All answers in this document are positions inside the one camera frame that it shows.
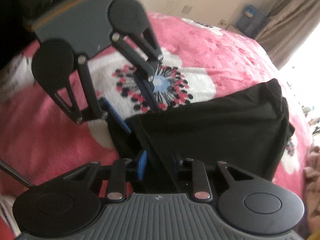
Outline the black garment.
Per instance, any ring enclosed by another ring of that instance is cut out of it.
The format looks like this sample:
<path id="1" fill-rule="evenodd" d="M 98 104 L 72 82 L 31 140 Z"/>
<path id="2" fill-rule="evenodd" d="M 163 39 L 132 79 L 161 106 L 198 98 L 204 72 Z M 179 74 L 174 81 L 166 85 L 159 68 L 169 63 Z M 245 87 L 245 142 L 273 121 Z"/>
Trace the black garment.
<path id="1" fill-rule="evenodd" d="M 212 166 L 226 161 L 271 180 L 295 131 L 276 79 L 209 101 L 134 115 L 126 123 L 131 133 L 108 120 L 119 156 L 139 159 L 146 151 L 141 187 L 167 193 L 178 186 L 176 154 Z"/>

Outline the pink floral fleece blanket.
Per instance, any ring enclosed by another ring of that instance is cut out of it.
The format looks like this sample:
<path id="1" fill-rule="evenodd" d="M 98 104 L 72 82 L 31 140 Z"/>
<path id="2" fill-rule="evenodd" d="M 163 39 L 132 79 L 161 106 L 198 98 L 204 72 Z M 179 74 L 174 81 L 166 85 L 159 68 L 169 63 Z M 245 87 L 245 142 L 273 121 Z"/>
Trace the pink floral fleece blanket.
<path id="1" fill-rule="evenodd" d="M 268 181 L 300 198 L 310 143 L 306 124 L 263 48 L 250 38 L 185 18 L 151 13 L 149 19 L 164 56 L 153 82 L 160 112 L 278 81 L 295 131 Z M 148 192 L 141 187 L 143 179 L 127 181 L 125 201 L 105 204 L 93 223 L 72 235 L 37 237 L 22 232 L 13 214 L 21 194 L 87 163 L 110 166 L 124 159 L 112 141 L 108 120 L 75 124 L 35 81 L 31 64 L 39 47 L 33 42 L 1 71 L 1 159 L 25 177 L 20 185 L 1 174 L 1 208 L 9 208 L 1 217 L 15 239 L 299 239 L 296 229 L 281 235 L 242 232 L 209 204 L 191 200 L 179 182 L 175 192 Z M 152 112 L 133 79 L 135 67 L 114 48 L 88 66 L 97 98 L 105 97 L 125 122 Z"/>

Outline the blue box by wall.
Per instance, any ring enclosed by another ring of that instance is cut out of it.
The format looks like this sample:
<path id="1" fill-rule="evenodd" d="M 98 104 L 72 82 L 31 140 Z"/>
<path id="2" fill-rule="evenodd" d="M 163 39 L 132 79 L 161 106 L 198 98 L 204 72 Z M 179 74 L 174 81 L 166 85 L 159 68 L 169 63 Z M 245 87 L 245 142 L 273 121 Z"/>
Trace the blue box by wall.
<path id="1" fill-rule="evenodd" d="M 238 30 L 245 36 L 255 39 L 268 24 L 268 17 L 253 5 L 248 5 L 243 10 L 236 23 Z"/>

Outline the brown curtain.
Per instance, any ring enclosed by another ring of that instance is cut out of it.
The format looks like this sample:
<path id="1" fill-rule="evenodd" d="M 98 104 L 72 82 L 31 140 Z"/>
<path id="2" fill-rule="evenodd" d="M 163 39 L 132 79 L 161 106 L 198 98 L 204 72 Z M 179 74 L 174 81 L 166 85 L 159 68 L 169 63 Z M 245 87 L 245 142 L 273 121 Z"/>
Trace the brown curtain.
<path id="1" fill-rule="evenodd" d="M 319 0 L 276 0 L 255 40 L 281 69 L 319 24 Z"/>

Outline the cardboard box by wall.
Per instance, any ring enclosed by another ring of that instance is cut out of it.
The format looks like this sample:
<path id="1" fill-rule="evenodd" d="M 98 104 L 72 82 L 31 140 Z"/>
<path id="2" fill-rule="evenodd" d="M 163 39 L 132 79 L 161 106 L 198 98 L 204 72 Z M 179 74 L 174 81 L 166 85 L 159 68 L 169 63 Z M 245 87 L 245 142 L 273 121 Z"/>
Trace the cardboard box by wall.
<path id="1" fill-rule="evenodd" d="M 229 24 L 226 30 L 241 36 L 245 36 L 237 27 L 233 26 L 232 24 Z"/>

